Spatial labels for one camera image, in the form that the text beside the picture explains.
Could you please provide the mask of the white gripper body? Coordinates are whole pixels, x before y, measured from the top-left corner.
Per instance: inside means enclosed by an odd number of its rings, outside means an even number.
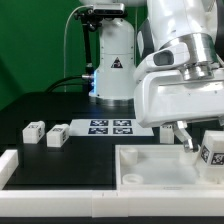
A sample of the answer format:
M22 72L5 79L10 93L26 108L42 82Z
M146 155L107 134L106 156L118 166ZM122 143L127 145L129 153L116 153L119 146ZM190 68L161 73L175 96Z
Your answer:
M218 119L224 116L224 69L193 81L184 81L178 70L149 73L135 89L134 109L142 127Z

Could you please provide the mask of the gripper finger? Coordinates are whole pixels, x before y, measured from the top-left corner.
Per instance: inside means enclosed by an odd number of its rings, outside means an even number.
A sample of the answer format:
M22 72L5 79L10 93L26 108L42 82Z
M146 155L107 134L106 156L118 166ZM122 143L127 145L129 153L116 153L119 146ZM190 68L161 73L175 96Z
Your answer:
M183 143L185 152L189 153L194 151L194 143L186 128L187 123L185 121L176 121L173 123L174 135Z

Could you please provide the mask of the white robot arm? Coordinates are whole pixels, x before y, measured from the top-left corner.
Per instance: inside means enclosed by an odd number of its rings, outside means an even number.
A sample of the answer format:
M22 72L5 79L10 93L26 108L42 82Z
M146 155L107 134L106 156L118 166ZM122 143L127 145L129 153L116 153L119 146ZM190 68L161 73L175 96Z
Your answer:
M80 0L100 30L90 96L133 100L143 127L169 125L187 151L189 123L224 126L223 0Z

